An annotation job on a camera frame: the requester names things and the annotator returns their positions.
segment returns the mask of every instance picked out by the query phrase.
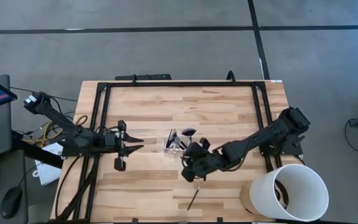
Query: white bucket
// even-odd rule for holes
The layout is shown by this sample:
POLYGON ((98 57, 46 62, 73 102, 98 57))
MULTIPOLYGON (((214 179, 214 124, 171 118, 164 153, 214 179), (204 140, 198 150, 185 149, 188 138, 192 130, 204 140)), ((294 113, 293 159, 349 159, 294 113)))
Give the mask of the white bucket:
POLYGON ((255 209, 266 217, 301 222, 321 218, 329 202, 327 187, 321 177, 309 167, 299 164, 280 167, 254 180, 250 199, 255 209), (276 198, 275 180, 287 190, 287 209, 276 198))

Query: wooden tabletop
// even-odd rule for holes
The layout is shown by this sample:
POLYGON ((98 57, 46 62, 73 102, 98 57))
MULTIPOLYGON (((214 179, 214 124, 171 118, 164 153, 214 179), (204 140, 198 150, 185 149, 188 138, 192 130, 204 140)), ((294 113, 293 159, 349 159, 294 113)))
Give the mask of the wooden tabletop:
MULTIPOLYGON (((81 87, 74 120, 88 115, 84 126, 89 126, 97 83, 86 81, 81 87)), ((281 110, 288 107, 283 83, 266 81, 266 87, 273 119, 276 119, 281 110)), ((103 99, 104 96, 97 121, 100 121, 103 99)), ((206 137, 211 149, 258 131, 250 87, 114 87, 106 126, 115 126, 120 119, 127 123, 131 136, 145 140, 145 147, 125 158, 125 172, 114 170, 116 154, 105 154, 101 158, 92 222, 130 222, 132 218, 140 222, 215 222, 217 217, 232 222, 271 220, 245 211, 239 200, 241 188, 266 173, 259 149, 251 150, 236 172, 216 171, 208 174, 206 182, 188 183, 181 176, 180 158, 164 153, 162 147, 163 139, 173 128, 178 133, 185 128, 195 128, 194 138, 206 137), (187 211, 199 184, 202 187, 187 211)), ((73 160, 65 160, 62 177, 73 160)), ((282 160, 283 164, 299 163, 293 156, 282 156, 282 160)), ((81 166, 82 158, 63 185, 59 213, 77 191, 81 166)), ((87 195, 86 192, 80 217, 85 215, 87 195)))

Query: black metal frame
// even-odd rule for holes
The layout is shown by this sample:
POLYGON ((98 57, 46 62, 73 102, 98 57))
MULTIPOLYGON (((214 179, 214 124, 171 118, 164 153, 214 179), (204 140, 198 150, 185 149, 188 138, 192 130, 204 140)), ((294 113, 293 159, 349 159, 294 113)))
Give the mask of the black metal frame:
MULTIPOLYGON (((257 94, 257 89, 259 89, 262 92, 262 98, 264 101, 265 110, 266 110, 266 114, 267 114, 267 121, 269 124, 272 122, 272 114, 270 111, 270 105, 269 105, 269 101, 268 101, 268 97, 267 97, 265 82, 263 82, 263 81, 254 81, 254 82, 239 81, 238 82, 238 81, 236 81, 234 74, 230 71, 227 75, 226 81, 221 81, 221 82, 209 82, 209 81, 202 81, 202 82, 166 82, 166 81, 139 82, 138 81, 137 82, 136 76, 134 76, 134 79, 131 82, 98 83, 95 101, 94 101, 94 105, 93 105, 92 117, 91 117, 91 124, 90 124, 91 129, 95 129, 95 127, 96 127, 96 117, 97 117, 97 112, 98 112, 98 108, 99 108, 99 104, 100 104, 100 96, 101 96, 102 91, 105 91, 106 94, 104 96, 103 109, 102 109, 102 113, 101 113, 101 121, 100 121, 99 126, 105 126, 105 124, 106 124, 106 115, 108 112, 108 104, 109 104, 109 99, 110 99, 110 94, 111 94, 111 88, 113 88, 113 87, 130 87, 130 86, 149 86, 149 87, 153 87, 153 86, 249 86, 252 88, 252 95, 254 97, 254 105, 255 105, 255 110, 256 110, 256 118, 258 121, 259 128, 262 129, 264 124, 263 124, 262 112, 260 109, 260 103, 259 103, 259 97, 257 94)), ((268 163, 271 166, 270 156, 265 156, 265 160, 268 161, 268 163)), ((94 158, 93 162, 97 163, 97 167, 99 165, 99 161, 100 161, 99 157, 94 158)), ((78 187, 82 186, 83 182, 85 181, 86 171, 88 170, 88 165, 89 165, 89 157, 86 157, 86 158, 84 158, 84 161, 83 161, 80 182, 79 182, 78 187)), ((86 204, 86 211, 85 211, 85 219, 87 219, 87 220, 90 220, 90 218, 91 218, 95 187, 96 187, 96 179, 94 179, 94 181, 91 183, 91 185, 89 187, 89 195, 88 195, 88 201, 86 204)), ((73 219, 79 219, 80 206, 81 206, 81 203, 79 203, 76 206, 76 208, 74 210, 73 219)))
POLYGON ((63 167, 63 159, 60 156, 23 141, 22 136, 22 134, 12 131, 12 151, 22 149, 24 155, 28 158, 38 160, 59 169, 63 167))

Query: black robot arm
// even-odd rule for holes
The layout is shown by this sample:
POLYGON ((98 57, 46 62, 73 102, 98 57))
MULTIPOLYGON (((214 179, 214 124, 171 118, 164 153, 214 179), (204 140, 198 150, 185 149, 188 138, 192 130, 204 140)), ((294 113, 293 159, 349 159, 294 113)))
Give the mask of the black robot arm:
POLYGON ((51 96, 43 92, 33 93, 24 101, 24 108, 33 114, 42 114, 61 127, 66 136, 59 144, 63 146, 62 156, 99 156, 104 153, 118 153, 114 168, 119 171, 126 169, 124 156, 140 149, 143 145, 126 146, 126 142, 143 142, 141 139, 130 137, 126 133, 126 123, 118 121, 116 127, 101 128, 96 133, 90 128, 73 124, 50 104, 51 96))
POLYGON ((266 128, 241 141, 227 142, 212 152, 208 151, 208 140, 201 138, 201 145, 193 142, 183 153, 184 168, 181 174, 187 181, 192 182, 195 177, 206 178, 207 174, 216 170, 235 171, 244 162, 248 151, 257 146, 268 145, 272 150, 278 151, 282 150, 282 147, 296 147, 303 139, 299 135, 307 131, 309 125, 310 122, 298 108, 288 108, 266 128))

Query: pen holder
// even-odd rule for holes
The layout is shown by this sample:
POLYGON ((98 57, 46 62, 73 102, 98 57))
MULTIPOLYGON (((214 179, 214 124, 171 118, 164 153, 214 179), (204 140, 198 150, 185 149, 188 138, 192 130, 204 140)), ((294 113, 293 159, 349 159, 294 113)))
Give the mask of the pen holder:
POLYGON ((187 148, 187 146, 189 145, 190 140, 189 140, 188 137, 182 137, 182 138, 180 138, 180 139, 181 139, 181 141, 185 144, 186 147, 182 146, 182 147, 184 147, 185 149, 181 149, 181 148, 179 147, 178 142, 171 142, 171 143, 169 144, 169 146, 168 146, 168 145, 167 145, 167 143, 169 143, 169 142, 168 142, 168 138, 164 138, 163 141, 162 141, 162 148, 163 148, 164 152, 165 152, 165 153, 168 153, 168 154, 178 154, 178 155, 182 155, 183 152, 186 151, 186 148, 187 148))

